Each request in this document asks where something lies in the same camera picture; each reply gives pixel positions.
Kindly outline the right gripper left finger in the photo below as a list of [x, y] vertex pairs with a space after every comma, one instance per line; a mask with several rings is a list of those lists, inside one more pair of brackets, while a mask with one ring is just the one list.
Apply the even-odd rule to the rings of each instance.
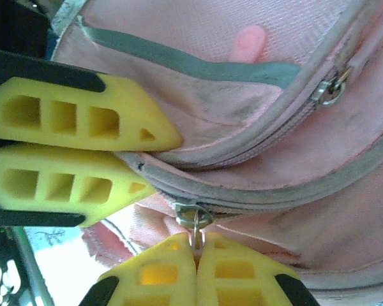
[[81, 305], [196, 305], [189, 234], [172, 235], [102, 274]]

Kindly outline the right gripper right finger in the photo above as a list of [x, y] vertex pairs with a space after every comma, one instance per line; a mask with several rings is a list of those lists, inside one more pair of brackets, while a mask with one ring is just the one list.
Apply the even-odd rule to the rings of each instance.
[[239, 242], [206, 233], [197, 305], [318, 305], [293, 269]]

